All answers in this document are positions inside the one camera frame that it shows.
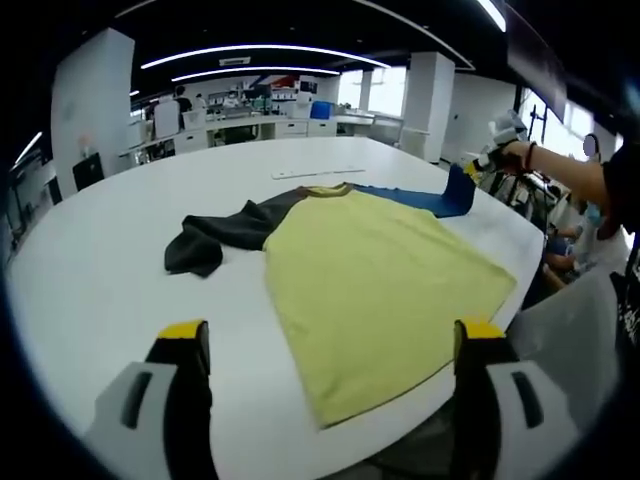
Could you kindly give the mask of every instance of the face mask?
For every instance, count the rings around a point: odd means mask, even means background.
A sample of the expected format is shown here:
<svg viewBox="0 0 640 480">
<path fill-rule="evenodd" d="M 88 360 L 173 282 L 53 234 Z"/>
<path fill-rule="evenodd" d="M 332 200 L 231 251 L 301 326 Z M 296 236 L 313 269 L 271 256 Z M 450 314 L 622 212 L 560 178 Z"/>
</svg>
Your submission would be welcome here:
<svg viewBox="0 0 640 480">
<path fill-rule="evenodd" d="M 584 212 L 584 216 L 587 220 L 589 220 L 589 223 L 591 223 L 591 225 L 596 228 L 600 228 L 602 222 L 604 221 L 602 215 L 600 215 L 600 209 L 593 203 L 589 203 L 587 210 Z"/>
</svg>

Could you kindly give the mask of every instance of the shirt sleeve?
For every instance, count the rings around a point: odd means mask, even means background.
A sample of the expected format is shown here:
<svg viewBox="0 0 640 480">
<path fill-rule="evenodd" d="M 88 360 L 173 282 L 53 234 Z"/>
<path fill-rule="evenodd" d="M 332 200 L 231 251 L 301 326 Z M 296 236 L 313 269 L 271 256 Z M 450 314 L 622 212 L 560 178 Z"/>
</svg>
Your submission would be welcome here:
<svg viewBox="0 0 640 480">
<path fill-rule="evenodd" d="M 638 230 L 640 215 L 640 144 L 625 144 L 602 166 L 612 215 L 627 231 Z"/>
</svg>

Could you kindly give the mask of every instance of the fluorescent light strip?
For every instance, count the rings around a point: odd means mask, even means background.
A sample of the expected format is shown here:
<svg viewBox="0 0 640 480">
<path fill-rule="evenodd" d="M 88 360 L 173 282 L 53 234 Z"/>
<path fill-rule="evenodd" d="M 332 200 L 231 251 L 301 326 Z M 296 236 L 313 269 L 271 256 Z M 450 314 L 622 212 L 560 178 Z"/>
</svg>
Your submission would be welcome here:
<svg viewBox="0 0 640 480">
<path fill-rule="evenodd" d="M 31 141 L 27 144 L 26 147 L 24 147 L 24 150 L 16 160 L 16 163 L 13 164 L 14 167 L 18 164 L 20 160 L 22 160 L 22 157 L 24 157 L 27 154 L 27 152 L 31 150 L 31 147 L 33 147 L 33 145 L 40 139 L 41 136 L 42 136 L 42 132 L 36 133 L 36 136 L 31 139 Z"/>
<path fill-rule="evenodd" d="M 373 2 L 370 2 L 368 0 L 353 0 L 353 1 L 357 2 L 357 3 L 361 4 L 361 5 L 364 5 L 366 7 L 373 8 L 374 10 L 378 10 L 379 12 L 382 12 L 382 13 L 384 13 L 386 15 L 389 15 L 389 16 L 395 18 L 396 20 L 399 20 L 402 23 L 404 23 L 406 25 L 409 25 L 410 27 L 418 30 L 420 33 L 426 35 L 427 37 L 431 38 L 434 42 L 438 43 L 443 48 L 447 49 L 449 52 L 451 52 L 453 55 L 458 57 L 462 62 L 464 62 L 467 65 L 466 67 L 456 67 L 457 70 L 466 70 L 466 71 L 470 71 L 470 72 L 475 72 L 476 67 L 474 67 L 473 64 L 469 60 L 464 58 L 461 53 L 459 53 L 458 51 L 454 50 L 453 47 L 451 47 L 448 43 L 445 43 L 442 39 L 440 39 L 440 37 L 437 37 L 436 35 L 431 33 L 426 28 L 418 25 L 416 22 L 413 22 L 413 21 L 409 20 L 408 18 L 403 17 L 402 15 L 400 15 L 400 14 L 398 14 L 396 12 L 393 12 L 393 11 L 389 10 L 388 8 L 381 7 L 380 5 L 378 5 L 376 3 L 373 3 Z"/>
<path fill-rule="evenodd" d="M 156 2 L 157 0 L 146 0 L 144 2 L 140 2 L 137 5 L 134 5 L 133 7 L 127 8 L 126 10 L 121 11 L 119 14 L 117 14 L 115 16 L 115 18 L 120 18 L 125 16 L 127 13 L 131 13 L 131 12 L 135 12 L 137 9 L 142 8 L 146 5 L 149 5 L 150 3 Z"/>
<path fill-rule="evenodd" d="M 292 72 L 309 72 L 309 73 L 324 73 L 327 75 L 340 75 L 340 72 L 335 70 L 323 70 L 322 68 L 303 68 L 303 67 L 239 67 L 239 68 L 225 68 L 222 70 L 211 70 L 209 72 L 192 73 L 191 75 L 184 75 L 182 77 L 172 78 L 172 82 L 181 82 L 182 80 L 188 80 L 189 78 L 204 77 L 205 75 L 219 75 L 223 73 L 233 72 L 255 72 L 264 70 L 285 70 Z"/>
<path fill-rule="evenodd" d="M 493 4 L 491 0 L 478 0 L 478 3 L 482 5 L 482 8 L 489 14 L 489 16 L 496 22 L 498 28 L 502 32 L 507 31 L 507 23 L 504 20 L 502 14 L 498 11 L 498 8 Z"/>
<path fill-rule="evenodd" d="M 205 53 L 218 53 L 218 52 L 235 52 L 238 50 L 297 50 L 300 52 L 324 53 L 326 55 L 335 55 L 338 57 L 357 60 L 359 62 L 371 63 L 372 65 L 376 65 L 382 68 L 391 68 L 391 66 L 387 65 L 386 63 L 378 62 L 376 60 L 372 60 L 366 57 L 361 57 L 360 55 L 352 55 L 350 53 L 338 52 L 337 50 L 327 50 L 326 48 L 300 47 L 296 45 L 231 45 L 228 47 L 205 48 L 203 50 L 194 50 L 192 52 L 179 53 L 178 55 L 172 55 L 170 57 L 161 58 L 160 60 L 154 60 L 153 62 L 145 63 L 140 68 L 142 68 L 142 70 L 146 70 L 147 68 L 155 67 L 156 65 L 172 62 L 174 60 L 179 60 L 181 58 L 193 57 L 194 55 L 202 55 Z"/>
</svg>

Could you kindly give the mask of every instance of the drawer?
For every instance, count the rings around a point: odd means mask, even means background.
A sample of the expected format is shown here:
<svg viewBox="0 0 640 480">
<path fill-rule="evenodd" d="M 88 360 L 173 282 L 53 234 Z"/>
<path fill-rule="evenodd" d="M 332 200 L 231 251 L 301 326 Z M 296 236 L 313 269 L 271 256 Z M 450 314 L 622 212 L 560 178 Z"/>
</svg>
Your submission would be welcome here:
<svg viewBox="0 0 640 480">
<path fill-rule="evenodd" d="M 176 135 L 174 138 L 176 155 L 187 152 L 195 152 L 196 150 L 204 150 L 209 148 L 207 140 L 207 132 L 184 132 Z"/>
<path fill-rule="evenodd" d="M 306 133 L 283 133 L 279 137 L 276 138 L 307 138 Z"/>
<path fill-rule="evenodd" d="M 335 137 L 338 134 L 338 123 L 327 121 L 310 121 L 308 135 L 310 137 Z"/>
<path fill-rule="evenodd" d="M 292 120 L 290 122 L 276 123 L 276 138 L 290 133 L 307 134 L 307 122 Z"/>
</svg>

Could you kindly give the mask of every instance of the round table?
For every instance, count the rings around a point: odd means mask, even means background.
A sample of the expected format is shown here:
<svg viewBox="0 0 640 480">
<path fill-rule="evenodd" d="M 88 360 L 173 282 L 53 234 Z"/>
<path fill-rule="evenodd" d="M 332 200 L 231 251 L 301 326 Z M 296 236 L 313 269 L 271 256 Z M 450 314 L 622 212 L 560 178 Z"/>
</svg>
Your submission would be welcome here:
<svg viewBox="0 0 640 480">
<path fill-rule="evenodd" d="M 282 172 L 364 171 L 274 179 Z M 188 215 L 226 216 L 299 185 L 343 181 L 441 192 L 447 173 L 366 138 L 251 142 L 180 155 L 110 177 L 55 206 L 9 268 L 17 331 L 47 398 L 82 435 L 98 394 L 142 361 L 165 326 L 205 318 L 221 479 L 304 480 L 367 458 L 452 395 L 451 365 L 399 398 L 320 430 L 263 281 L 262 252 L 225 249 L 209 278 L 168 275 L 164 249 Z M 477 191 L 443 220 L 506 268 L 517 287 L 496 314 L 506 328 L 542 253 L 533 225 Z"/>
</svg>

